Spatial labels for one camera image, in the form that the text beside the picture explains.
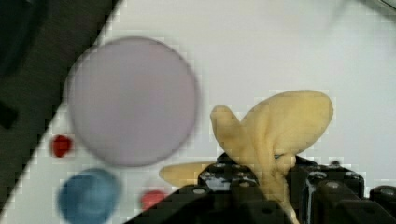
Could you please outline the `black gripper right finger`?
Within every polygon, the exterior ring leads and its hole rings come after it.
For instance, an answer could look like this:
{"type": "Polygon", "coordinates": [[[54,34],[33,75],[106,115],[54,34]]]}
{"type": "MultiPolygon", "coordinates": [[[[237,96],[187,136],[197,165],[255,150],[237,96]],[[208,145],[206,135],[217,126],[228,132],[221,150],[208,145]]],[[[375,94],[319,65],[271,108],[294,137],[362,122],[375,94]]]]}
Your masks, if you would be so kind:
{"type": "Polygon", "coordinates": [[[298,157],[287,181],[301,224],[396,224],[395,188],[377,186],[365,196],[364,178],[337,162],[298,157]]]}

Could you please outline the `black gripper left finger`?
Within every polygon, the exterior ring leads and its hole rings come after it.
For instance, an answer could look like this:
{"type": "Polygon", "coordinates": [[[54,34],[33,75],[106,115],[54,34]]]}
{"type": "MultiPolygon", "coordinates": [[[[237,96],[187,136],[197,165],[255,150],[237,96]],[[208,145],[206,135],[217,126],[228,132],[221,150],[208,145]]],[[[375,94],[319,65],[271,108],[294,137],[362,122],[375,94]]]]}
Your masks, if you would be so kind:
{"type": "Polygon", "coordinates": [[[253,172],[227,154],[163,167],[160,177],[180,189],[124,224],[292,224],[263,197],[253,172]]]}

